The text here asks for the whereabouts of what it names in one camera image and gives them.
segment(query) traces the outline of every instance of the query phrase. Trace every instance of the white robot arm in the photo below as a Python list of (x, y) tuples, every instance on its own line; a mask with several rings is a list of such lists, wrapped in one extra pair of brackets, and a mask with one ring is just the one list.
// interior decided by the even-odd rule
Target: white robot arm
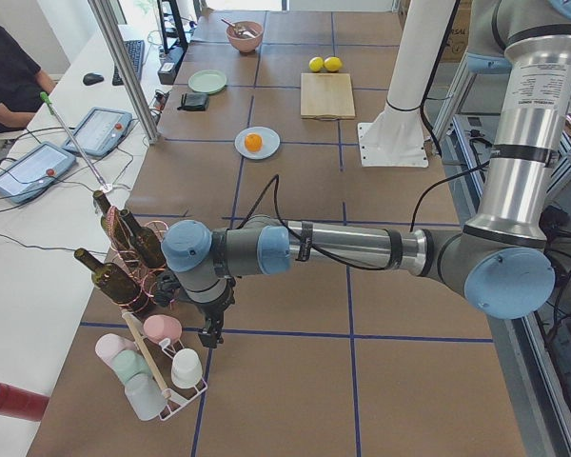
[(503, 319), (545, 302), (555, 274), (539, 219), (571, 98), (571, 0), (476, 0), (472, 14), (470, 52), (484, 62), (504, 55), (512, 69), (477, 214), (463, 230), (406, 234), (264, 216), (234, 230), (175, 224), (162, 249), (185, 299), (207, 318), (204, 345), (221, 341), (233, 278), (284, 271), (290, 254), (406, 269)]

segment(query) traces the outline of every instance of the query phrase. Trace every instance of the tablet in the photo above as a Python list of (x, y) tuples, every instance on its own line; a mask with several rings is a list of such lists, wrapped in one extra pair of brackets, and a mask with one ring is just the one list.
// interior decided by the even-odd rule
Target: tablet
[[(133, 116), (130, 112), (117, 109), (93, 108), (81, 123), (76, 126), (74, 138), (90, 156), (104, 157), (121, 142), (128, 133)], [(62, 148), (78, 154), (74, 144), (68, 139)]]
[(52, 143), (44, 142), (0, 171), (0, 194), (13, 203), (37, 197), (55, 178), (63, 175), (76, 158)]

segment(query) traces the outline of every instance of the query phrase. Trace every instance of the black keyboard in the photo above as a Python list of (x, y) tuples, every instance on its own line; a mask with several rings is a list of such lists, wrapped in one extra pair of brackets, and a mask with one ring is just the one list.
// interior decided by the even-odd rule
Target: black keyboard
[[(125, 41), (125, 49), (129, 54), (129, 59), (131, 59), (131, 64), (133, 64), (133, 69), (135, 70), (135, 75), (137, 79), (142, 79), (142, 66), (144, 65), (144, 40), (130, 40)], [(118, 69), (114, 66), (114, 74), (112, 75), (112, 85), (113, 86), (123, 86), (123, 79), (118, 73)]]

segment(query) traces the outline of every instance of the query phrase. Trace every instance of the green-tipped rod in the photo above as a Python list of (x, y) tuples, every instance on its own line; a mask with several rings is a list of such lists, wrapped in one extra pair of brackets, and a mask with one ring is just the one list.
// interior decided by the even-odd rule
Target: green-tipped rod
[(47, 95), (46, 92), (40, 92), (40, 98), (42, 99), (42, 101), (44, 103), (47, 104), (47, 107), (49, 108), (50, 113), (55, 116), (55, 119), (57, 119), (57, 122), (59, 123), (59, 125), (62, 127), (63, 130), (66, 131), (66, 134), (69, 137), (69, 140), (71, 141), (71, 143), (74, 145), (74, 147), (76, 148), (76, 150), (78, 151), (78, 153), (81, 155), (81, 157), (83, 159), (85, 159), (85, 162), (87, 162), (87, 165), (89, 166), (89, 168), (91, 169), (91, 171), (93, 172), (93, 174), (95, 175), (95, 179), (97, 179), (97, 182), (100, 184), (100, 186), (102, 187), (102, 190), (104, 191), (104, 193), (108, 193), (112, 190), (112, 185), (109, 185), (106, 183), (106, 180), (102, 177), (101, 174), (99, 174), (99, 171), (97, 170), (97, 168), (93, 165), (93, 163), (91, 162), (91, 160), (89, 159), (89, 156), (87, 155), (87, 153), (85, 152), (84, 149), (81, 148), (81, 146), (78, 144), (78, 141), (76, 141), (76, 138), (74, 138), (74, 135), (72, 134), (71, 131), (69, 131), (68, 126), (66, 125), (66, 123), (64, 122), (64, 120), (61, 118), (61, 116), (59, 115), (59, 113), (57, 112), (57, 110), (53, 107), (53, 103), (50, 101), (49, 96)]

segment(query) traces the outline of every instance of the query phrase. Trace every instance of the green plate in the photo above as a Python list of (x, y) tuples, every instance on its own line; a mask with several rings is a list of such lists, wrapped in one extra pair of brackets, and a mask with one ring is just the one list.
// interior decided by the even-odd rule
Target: green plate
[(201, 70), (188, 78), (188, 86), (195, 92), (216, 93), (226, 86), (226, 75), (218, 70)]

